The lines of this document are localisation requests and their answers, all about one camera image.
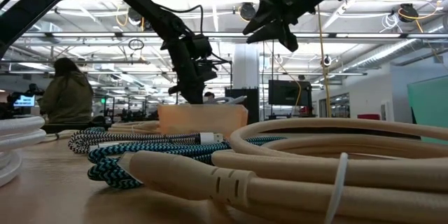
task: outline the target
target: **person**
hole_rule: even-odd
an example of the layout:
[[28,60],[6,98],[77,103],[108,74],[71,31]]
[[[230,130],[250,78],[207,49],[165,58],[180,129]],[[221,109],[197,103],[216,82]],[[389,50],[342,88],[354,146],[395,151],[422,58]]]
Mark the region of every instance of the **person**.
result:
[[206,92],[204,94],[204,102],[209,101],[211,99],[215,99],[215,94],[212,92]]
[[55,78],[39,103],[48,123],[88,123],[92,116],[93,90],[87,77],[69,58],[55,62]]

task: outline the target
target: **translucent container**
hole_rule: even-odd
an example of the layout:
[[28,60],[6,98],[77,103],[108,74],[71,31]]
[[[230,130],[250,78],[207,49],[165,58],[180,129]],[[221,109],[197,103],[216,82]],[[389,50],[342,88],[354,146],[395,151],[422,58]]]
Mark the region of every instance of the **translucent container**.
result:
[[159,105],[162,134],[195,132],[221,133],[229,137],[247,124],[247,109],[242,105]]

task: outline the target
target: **monitor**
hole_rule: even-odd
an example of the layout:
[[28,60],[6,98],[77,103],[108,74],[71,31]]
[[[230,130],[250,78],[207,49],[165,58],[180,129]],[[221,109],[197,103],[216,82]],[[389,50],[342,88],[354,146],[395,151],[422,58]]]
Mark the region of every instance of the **monitor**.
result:
[[[298,106],[311,106],[311,83],[298,81],[302,91]],[[271,105],[294,106],[299,95],[299,87],[293,80],[269,80],[269,99]]]
[[20,95],[20,98],[14,102],[14,107],[34,107],[36,96],[27,97]]

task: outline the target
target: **wooden table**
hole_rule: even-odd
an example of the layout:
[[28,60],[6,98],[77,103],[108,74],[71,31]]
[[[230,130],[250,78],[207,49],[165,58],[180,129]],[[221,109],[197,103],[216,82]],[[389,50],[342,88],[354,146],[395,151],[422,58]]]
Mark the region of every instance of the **wooden table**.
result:
[[72,153],[66,140],[30,146],[21,154],[21,174],[0,187],[1,224],[271,223],[211,201],[91,181],[92,164]]

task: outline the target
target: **cable tie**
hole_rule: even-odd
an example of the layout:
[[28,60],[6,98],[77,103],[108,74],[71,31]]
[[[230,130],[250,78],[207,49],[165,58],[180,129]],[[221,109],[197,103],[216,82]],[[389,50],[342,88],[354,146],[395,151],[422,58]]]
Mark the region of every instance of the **cable tie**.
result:
[[325,221],[323,222],[324,224],[331,224],[336,215],[337,208],[341,202],[348,163],[349,156],[347,153],[341,153],[341,157],[339,158],[339,166],[337,167],[336,172],[335,187],[333,188],[330,203],[328,204],[327,214],[325,215]]

